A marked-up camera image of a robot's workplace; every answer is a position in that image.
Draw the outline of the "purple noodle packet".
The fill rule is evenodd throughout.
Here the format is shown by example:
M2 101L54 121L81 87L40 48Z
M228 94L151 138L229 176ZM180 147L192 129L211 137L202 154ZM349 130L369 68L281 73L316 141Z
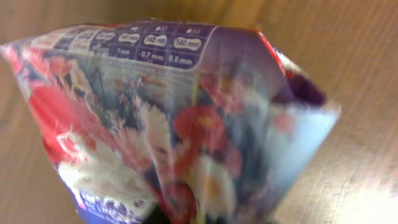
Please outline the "purple noodle packet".
M341 113L256 30L82 24L1 55L88 223L267 223Z

